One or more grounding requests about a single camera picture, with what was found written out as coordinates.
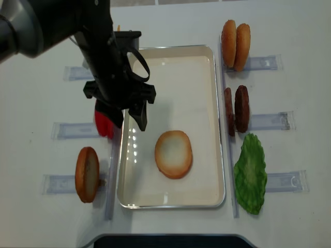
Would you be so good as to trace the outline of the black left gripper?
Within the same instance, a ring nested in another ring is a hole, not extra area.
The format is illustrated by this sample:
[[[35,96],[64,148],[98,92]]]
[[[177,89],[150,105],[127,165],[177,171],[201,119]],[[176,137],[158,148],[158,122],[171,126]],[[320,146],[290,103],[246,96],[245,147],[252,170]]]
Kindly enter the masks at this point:
[[[147,72],[147,77],[136,74],[131,68],[128,53],[131,53]],[[83,92],[85,96],[96,98],[95,122],[102,123],[108,119],[119,129],[123,125],[124,116],[120,109],[129,109],[129,115],[136,121],[139,129],[145,131],[147,126],[146,102],[153,104],[156,90],[147,84],[151,71],[137,49],[121,51],[123,65],[116,73],[102,79],[86,82]]]

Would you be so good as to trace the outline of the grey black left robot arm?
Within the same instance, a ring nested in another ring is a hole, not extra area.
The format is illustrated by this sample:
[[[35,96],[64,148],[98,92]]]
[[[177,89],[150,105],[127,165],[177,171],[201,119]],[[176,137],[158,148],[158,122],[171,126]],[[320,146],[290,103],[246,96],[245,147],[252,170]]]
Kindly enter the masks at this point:
[[[15,54],[35,58],[69,37],[75,37],[94,77],[84,86],[87,98],[96,99],[96,111],[117,127],[123,110],[140,130],[147,126],[147,104],[155,101],[148,78],[134,73],[128,59],[139,53],[140,31],[116,32],[109,1],[3,1],[1,6],[1,61]]]

